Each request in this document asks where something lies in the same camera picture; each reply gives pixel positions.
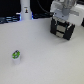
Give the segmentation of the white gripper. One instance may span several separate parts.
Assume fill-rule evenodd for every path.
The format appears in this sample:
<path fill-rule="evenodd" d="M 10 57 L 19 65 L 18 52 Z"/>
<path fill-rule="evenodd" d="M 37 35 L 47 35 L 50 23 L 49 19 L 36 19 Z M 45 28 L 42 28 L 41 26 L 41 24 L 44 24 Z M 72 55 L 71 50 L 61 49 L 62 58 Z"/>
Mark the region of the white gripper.
<path fill-rule="evenodd" d="M 80 26 L 84 19 L 84 5 L 77 3 L 77 0 L 54 0 L 50 11 L 53 17 L 62 21 L 72 23 L 67 30 L 67 40 L 70 40 L 74 31 L 74 25 Z M 50 32 L 56 34 L 56 21 L 52 18 Z"/>

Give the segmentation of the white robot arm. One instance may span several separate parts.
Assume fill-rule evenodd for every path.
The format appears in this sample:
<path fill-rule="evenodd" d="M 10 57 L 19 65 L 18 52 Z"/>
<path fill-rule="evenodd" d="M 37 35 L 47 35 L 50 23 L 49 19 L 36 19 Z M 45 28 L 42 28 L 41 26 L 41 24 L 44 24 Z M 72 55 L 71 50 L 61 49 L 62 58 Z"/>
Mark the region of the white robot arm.
<path fill-rule="evenodd" d="M 54 0 L 51 4 L 50 32 L 69 40 L 76 25 L 80 26 L 84 19 L 84 6 L 77 0 Z"/>

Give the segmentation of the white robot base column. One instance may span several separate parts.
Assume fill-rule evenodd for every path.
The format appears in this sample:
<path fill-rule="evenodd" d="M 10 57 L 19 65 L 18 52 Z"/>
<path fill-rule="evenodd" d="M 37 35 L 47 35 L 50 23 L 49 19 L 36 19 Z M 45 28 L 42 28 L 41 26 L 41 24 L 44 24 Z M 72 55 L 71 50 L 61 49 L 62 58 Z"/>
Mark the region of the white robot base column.
<path fill-rule="evenodd" d="M 30 9 L 30 0 L 20 0 L 21 2 L 21 19 L 31 20 L 32 12 Z"/>

